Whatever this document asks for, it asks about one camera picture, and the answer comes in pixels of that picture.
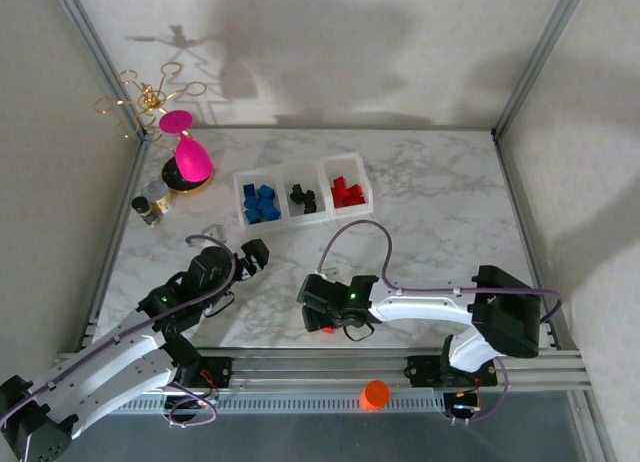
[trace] gold wire tree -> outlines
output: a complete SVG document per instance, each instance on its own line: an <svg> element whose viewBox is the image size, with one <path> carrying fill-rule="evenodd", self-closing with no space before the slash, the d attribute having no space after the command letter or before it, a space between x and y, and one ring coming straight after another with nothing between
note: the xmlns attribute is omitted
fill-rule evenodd
<svg viewBox="0 0 640 462"><path fill-rule="evenodd" d="M135 135L143 129L147 132L153 132L157 134L157 136L152 140L153 143L156 143L160 137L162 137L162 131L158 127L154 127L157 116L154 114L154 111L158 111L162 114L166 114L167 110L164 108L164 104L171 98L177 95L189 95L191 97L197 97L206 92L207 86L203 82L189 82L182 89L171 92L167 95L162 91L162 86L164 85L164 81L167 76L175 77L182 71L182 64L178 62L167 62L162 67L160 67L160 72L162 73L162 79L160 79L160 84L157 89L154 89L151 85L145 84L144 82L138 83L138 73L135 70L125 70L120 72L117 75L118 82L122 85L133 84L139 91L140 96L135 102L130 100L118 100L114 97L102 97L101 99L96 100L93 104L93 109L101 114L106 114L111 112L114 108L128 104L132 105L137 109L141 109L137 111L134 117L134 128L132 131L124 133L124 128L127 125L126 120L121 120L118 125L116 125L116 133L124 138L129 138L132 135ZM201 88L200 91L194 91L194 87ZM165 146L162 144L157 144L162 147L165 147L171 151L173 151L172 147Z"/></svg>

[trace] robotic arm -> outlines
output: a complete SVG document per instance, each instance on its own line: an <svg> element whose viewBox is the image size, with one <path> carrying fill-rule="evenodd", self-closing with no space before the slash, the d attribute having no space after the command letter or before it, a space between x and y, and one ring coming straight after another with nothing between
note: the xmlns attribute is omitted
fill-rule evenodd
<svg viewBox="0 0 640 462"><path fill-rule="evenodd" d="M526 288L493 266L481 266L470 281L457 280L434 287ZM444 372L472 374L498 355L533 358L538 355L540 300L537 297L491 294L430 295L396 291L373 275L356 276L346 286L322 276L307 276L298 302L307 331L325 327L362 327L398 319L457 322L469 328L449 336L442 354Z"/></svg>
<svg viewBox="0 0 640 462"><path fill-rule="evenodd" d="M2 384L0 415L5 419L14 413L0 430L16 457L21 462L52 462L72 439L129 400L171 382L197 379L203 360L181 332L197 325L220 300L232 297L235 282L267 265L269 251L262 240L242 249L245 258L233 254L236 268L231 274L231 254L220 247L205 248L187 272L153 289L109 334L32 382L16 375ZM231 282L215 295L189 304L226 280ZM174 310L183 304L184 309Z"/></svg>

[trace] white marble surface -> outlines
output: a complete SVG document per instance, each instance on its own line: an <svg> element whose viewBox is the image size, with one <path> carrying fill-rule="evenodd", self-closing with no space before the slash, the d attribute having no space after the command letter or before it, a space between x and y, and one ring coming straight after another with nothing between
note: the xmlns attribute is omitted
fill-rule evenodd
<svg viewBox="0 0 640 462"><path fill-rule="evenodd" d="M133 211L98 322L97 335L113 328L154 287L186 269L198 249L184 238L224 225L228 244L246 240L234 208L232 173L281 162L358 151L374 193L373 219L394 239L389 274L407 285L473 275L493 264L530 283L515 218L488 132L196 130L216 166L212 185L180 196L159 227L147 228ZM170 156L152 147L140 184L159 176ZM266 270L237 283L236 302L203 321L192 335L199 347L440 347L462 327L430 321L378 326L361 343L342 332L309 334L296 295L313 272L333 233L346 222L271 232ZM327 259L343 281L379 275L386 244L369 226L345 233Z"/></svg>

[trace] white plastic bin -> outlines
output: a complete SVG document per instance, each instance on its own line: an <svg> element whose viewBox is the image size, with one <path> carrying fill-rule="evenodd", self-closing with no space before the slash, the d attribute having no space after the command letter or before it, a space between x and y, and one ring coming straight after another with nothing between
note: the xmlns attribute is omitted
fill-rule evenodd
<svg viewBox="0 0 640 462"><path fill-rule="evenodd" d="M333 180L338 177L344 177L349 187L360 184L365 203L335 208L331 187ZM233 182L240 225L251 234L373 213L371 184L364 170L362 157L356 152L241 170L233 174ZM281 212L280 219L249 225L244 207L243 186L245 184L253 184L256 190L262 184L273 188L276 191L274 205ZM317 207L315 213L305 214L304 205L298 205L289 198L295 184L300 184L305 192L314 191Z"/></svg>

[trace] blue cube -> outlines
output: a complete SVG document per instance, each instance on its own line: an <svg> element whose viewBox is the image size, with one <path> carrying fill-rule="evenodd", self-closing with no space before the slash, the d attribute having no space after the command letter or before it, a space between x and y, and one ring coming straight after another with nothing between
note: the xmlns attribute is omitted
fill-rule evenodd
<svg viewBox="0 0 640 462"><path fill-rule="evenodd" d="M249 225L259 224L260 223L260 212L256 209L249 209L244 211L244 215L247 216L247 220L249 221Z"/></svg>
<svg viewBox="0 0 640 462"><path fill-rule="evenodd" d="M273 199L276 196L275 190L268 185L261 185L258 189L258 197L264 197L265 199Z"/></svg>
<svg viewBox="0 0 640 462"><path fill-rule="evenodd" d="M256 186L253 184L246 184L242 186L242 190L244 190L245 197L255 197L256 196Z"/></svg>
<svg viewBox="0 0 640 462"><path fill-rule="evenodd" d="M262 211L262 217L268 221L278 220L280 218L280 211L272 205Z"/></svg>
<svg viewBox="0 0 640 462"><path fill-rule="evenodd" d="M258 202L260 202L260 200L257 197L250 195L246 199L244 199L244 208L255 209L258 207Z"/></svg>
<svg viewBox="0 0 640 462"><path fill-rule="evenodd" d="M273 200L265 199L263 197L260 197L258 199L258 205L256 206L256 208L258 209L258 212L262 213L265 210L267 210L269 207L273 207Z"/></svg>

